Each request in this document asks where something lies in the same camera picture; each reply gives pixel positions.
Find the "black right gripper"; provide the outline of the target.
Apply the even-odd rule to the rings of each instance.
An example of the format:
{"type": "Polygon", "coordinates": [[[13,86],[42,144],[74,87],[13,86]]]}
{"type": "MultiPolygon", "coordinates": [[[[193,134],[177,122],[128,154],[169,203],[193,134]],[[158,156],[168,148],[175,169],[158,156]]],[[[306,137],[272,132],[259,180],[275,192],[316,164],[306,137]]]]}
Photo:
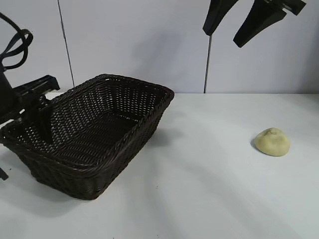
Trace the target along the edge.
{"type": "MultiPolygon", "coordinates": [[[[211,0],[202,28],[204,33],[212,35],[236,3],[237,0],[211,0]]],[[[245,21],[235,34],[234,43],[243,47],[261,31],[281,21],[287,14],[283,9],[299,15],[305,6],[306,3],[302,0],[254,0],[245,21]]]]}

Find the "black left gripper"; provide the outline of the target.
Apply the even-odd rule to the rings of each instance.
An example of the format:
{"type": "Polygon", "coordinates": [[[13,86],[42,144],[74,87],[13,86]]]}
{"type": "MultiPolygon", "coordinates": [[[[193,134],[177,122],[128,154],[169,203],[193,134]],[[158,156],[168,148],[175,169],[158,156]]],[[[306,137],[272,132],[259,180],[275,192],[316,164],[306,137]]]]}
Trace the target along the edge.
{"type": "Polygon", "coordinates": [[[38,121],[38,131],[43,140],[53,143],[51,130],[52,104],[45,96],[48,92],[59,90],[57,79],[45,75],[39,79],[13,88],[0,68],[0,121],[18,118],[25,110],[26,117],[38,121]]]}

